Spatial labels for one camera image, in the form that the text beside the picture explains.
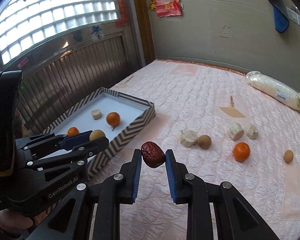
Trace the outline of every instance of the red date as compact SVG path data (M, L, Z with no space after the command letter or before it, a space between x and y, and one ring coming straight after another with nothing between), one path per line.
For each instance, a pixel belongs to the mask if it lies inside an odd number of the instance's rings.
M154 142L145 142L141 146L141 154L144 162L153 169L164 164L166 161L166 156L163 151Z

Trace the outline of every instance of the white wall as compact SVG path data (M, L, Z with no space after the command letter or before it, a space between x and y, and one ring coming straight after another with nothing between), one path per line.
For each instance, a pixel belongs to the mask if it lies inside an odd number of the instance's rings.
M284 1L288 7L293 4ZM203 59L258 70L300 90L300 26L290 22L288 30L279 34L268 0L181 2L182 16L158 18L149 12L157 57Z

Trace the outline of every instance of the blue cloth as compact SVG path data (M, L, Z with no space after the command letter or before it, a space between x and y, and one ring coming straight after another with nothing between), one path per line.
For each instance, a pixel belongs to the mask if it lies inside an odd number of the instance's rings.
M277 32L284 33L289 27L288 12L283 0L269 0L273 6L274 26Z

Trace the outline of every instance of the glass block window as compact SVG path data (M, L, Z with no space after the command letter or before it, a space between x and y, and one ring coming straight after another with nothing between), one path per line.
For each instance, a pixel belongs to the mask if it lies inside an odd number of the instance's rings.
M3 64L31 46L79 26L118 19L116 0L12 0L0 15Z

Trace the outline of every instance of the wooden door frame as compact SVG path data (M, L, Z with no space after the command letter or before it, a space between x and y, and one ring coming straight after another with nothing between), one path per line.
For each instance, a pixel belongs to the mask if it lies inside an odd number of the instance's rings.
M155 60L154 43L146 0L134 0L138 27L146 65Z

